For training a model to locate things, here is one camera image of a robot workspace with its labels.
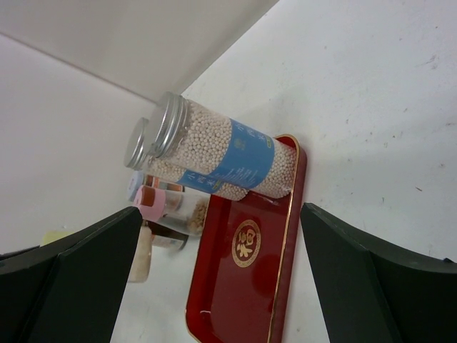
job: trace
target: red tray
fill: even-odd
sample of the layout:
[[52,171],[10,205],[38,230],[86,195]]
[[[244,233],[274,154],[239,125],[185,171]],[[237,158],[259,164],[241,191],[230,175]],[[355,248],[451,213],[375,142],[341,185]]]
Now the red tray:
[[306,155],[293,136],[277,139],[297,149],[291,194],[210,199],[186,308],[189,333],[202,343],[282,339]]

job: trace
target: pink lid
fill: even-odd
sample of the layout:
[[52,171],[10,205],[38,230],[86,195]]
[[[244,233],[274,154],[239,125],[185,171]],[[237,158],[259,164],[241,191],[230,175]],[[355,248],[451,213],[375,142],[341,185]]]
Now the pink lid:
[[141,186],[138,188],[138,191],[135,196],[134,206],[140,210],[140,213],[144,220],[149,220],[150,222],[157,222],[165,210],[165,190],[154,188],[155,197],[154,204],[152,206],[142,205],[141,201],[143,200],[143,189],[147,186]]

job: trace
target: glass jar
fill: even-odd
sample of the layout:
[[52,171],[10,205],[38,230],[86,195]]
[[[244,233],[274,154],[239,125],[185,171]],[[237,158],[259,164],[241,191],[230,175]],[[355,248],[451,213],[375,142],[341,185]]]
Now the glass jar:
[[148,122],[148,119],[141,118],[136,124],[124,157],[125,166],[135,170],[143,169],[147,174],[155,177],[229,200],[238,201],[248,194],[246,189],[233,184],[221,182],[213,177],[201,175],[180,166],[175,166],[167,161],[155,159],[150,155],[149,148],[144,144],[144,135]]
[[152,175],[145,174],[142,171],[136,170],[132,173],[129,186],[127,187],[127,200],[132,202],[135,199],[136,193],[140,186],[146,185],[154,188],[168,189],[170,191],[184,192],[184,186],[179,184],[171,184],[153,177]]
[[164,225],[154,222],[144,221],[152,233],[152,245],[155,247],[167,248],[170,250],[182,250],[186,246],[189,236],[181,232],[174,231]]
[[141,186],[134,200],[144,220],[191,236],[201,236],[209,199],[198,194]]
[[128,282],[145,282],[148,279],[151,268],[152,240],[151,230],[148,227],[141,227]]
[[170,92],[149,121],[144,145],[157,159],[268,197],[292,190],[295,149]]

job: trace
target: gold circular emblem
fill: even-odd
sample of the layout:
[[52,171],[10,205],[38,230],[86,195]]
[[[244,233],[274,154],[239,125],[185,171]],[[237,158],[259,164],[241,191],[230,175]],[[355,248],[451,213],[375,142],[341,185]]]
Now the gold circular emblem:
[[254,220],[245,220],[235,231],[231,242],[231,256],[236,265],[244,268],[250,266],[260,250],[260,229]]

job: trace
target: white table surface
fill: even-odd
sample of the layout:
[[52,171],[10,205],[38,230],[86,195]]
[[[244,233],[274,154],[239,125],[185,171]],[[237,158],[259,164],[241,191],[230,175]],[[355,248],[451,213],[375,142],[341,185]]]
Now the white table surface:
[[[305,202],[457,260],[456,13],[451,0],[281,0],[184,95],[267,134],[294,134],[309,158]],[[154,253],[152,280],[126,290],[136,302],[123,303],[116,337],[193,341],[184,307],[196,248]],[[122,320],[132,311],[137,321]],[[301,233],[283,341],[328,342]]]

